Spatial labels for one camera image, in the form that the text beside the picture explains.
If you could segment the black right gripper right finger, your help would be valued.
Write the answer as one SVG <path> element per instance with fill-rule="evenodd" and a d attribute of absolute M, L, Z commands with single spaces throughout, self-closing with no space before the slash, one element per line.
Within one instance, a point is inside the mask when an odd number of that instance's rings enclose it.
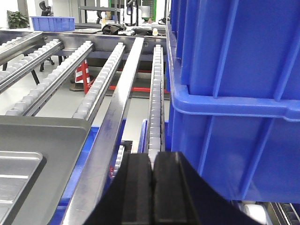
<path fill-rule="evenodd" d="M 196 172 L 181 152 L 160 152 L 154 163 L 156 225 L 256 225 Z"/>

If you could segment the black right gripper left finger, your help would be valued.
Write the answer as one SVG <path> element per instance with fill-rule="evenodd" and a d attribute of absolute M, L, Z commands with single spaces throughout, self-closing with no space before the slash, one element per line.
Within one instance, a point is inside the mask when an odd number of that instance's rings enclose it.
<path fill-rule="evenodd" d="M 125 153 L 110 187 L 87 219 L 88 225 L 150 225 L 152 170 L 147 154 Z"/>

